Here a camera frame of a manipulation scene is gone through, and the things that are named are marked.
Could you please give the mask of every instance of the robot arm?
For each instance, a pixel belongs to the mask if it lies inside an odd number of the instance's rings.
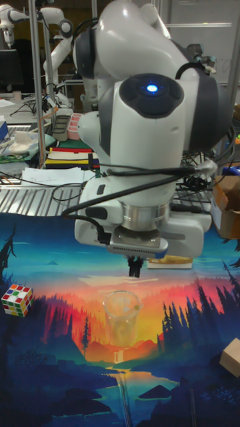
[[[230,128],[227,93],[169,38],[152,5],[108,4],[96,28],[77,38],[73,56],[84,78],[111,82],[99,114],[79,120],[80,137],[109,167],[87,183],[79,205],[63,212],[87,218],[76,221],[75,237],[127,256],[131,274],[137,262],[136,276],[142,258],[199,256],[211,216],[171,212],[171,199],[184,175],[183,150],[208,151]],[[206,166],[211,175],[215,165]]]
[[[51,54],[52,66],[53,66],[53,79],[54,84],[58,85],[58,73],[57,70],[64,61],[64,59],[71,52],[71,42],[73,34],[73,24],[64,18],[63,11],[55,7],[43,7],[37,12],[37,19],[43,24],[56,24],[59,26],[63,40],[56,46]],[[3,30],[4,38],[9,48],[12,48],[14,44],[14,25],[18,22],[29,20],[29,14],[27,11],[18,11],[9,5],[0,6],[0,29]],[[46,84],[48,83],[47,76],[47,64],[44,62],[43,68],[46,72]],[[64,97],[64,103],[68,103],[66,97]]]

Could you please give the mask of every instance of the blue light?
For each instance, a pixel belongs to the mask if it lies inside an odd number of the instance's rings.
[[[147,86],[147,91],[148,92],[154,93],[154,92],[157,92],[157,90],[158,90],[158,87],[156,85],[148,85]]]

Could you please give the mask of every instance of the wooden block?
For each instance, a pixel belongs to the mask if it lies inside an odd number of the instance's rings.
[[[237,378],[240,376],[240,340],[235,338],[223,351],[220,365]]]

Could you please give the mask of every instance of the blue box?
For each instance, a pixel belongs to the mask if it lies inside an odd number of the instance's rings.
[[[7,123],[5,121],[0,121],[0,139],[5,138],[8,134]]]

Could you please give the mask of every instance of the red object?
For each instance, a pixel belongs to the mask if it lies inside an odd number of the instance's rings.
[[[65,153],[94,153],[91,148],[58,148],[53,147],[53,151],[63,151]]]

